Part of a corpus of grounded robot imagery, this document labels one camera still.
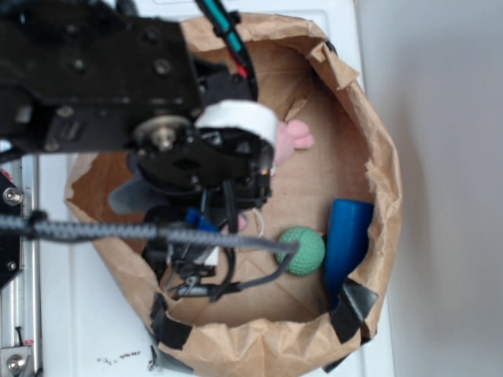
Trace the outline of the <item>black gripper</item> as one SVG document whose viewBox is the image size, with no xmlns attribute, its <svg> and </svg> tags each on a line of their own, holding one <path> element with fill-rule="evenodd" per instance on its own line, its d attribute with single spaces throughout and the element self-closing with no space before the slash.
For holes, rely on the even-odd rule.
<svg viewBox="0 0 503 377">
<path fill-rule="evenodd" d="M 227 123 L 190 124 L 184 117 L 154 117 L 130 133 L 129 155 L 138 186 L 160 195 L 145 220 L 170 230 L 237 233 L 238 214 L 261 207 L 271 195 L 274 143 Z M 193 237 L 150 240 L 142 256 L 161 276 L 182 278 L 179 297 L 221 298 L 242 291 L 233 282 L 237 245 Z"/>
</svg>

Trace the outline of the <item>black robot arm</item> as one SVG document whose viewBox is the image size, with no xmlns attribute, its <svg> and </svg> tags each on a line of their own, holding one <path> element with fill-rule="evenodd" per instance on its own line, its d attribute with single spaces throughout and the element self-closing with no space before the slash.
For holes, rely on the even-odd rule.
<svg viewBox="0 0 503 377">
<path fill-rule="evenodd" d="M 108 202 L 118 214 L 145 213 L 141 225 L 2 214 L 2 235 L 148 240 L 147 260 L 174 262 L 182 296 L 255 286 L 233 281 L 238 214 L 270 197 L 277 117 L 258 102 L 240 17 L 218 1 L 199 6 L 235 72 L 193 55 L 179 23 L 144 18 L 132 1 L 2 2 L 2 162 L 125 152 L 133 176 Z"/>
</svg>

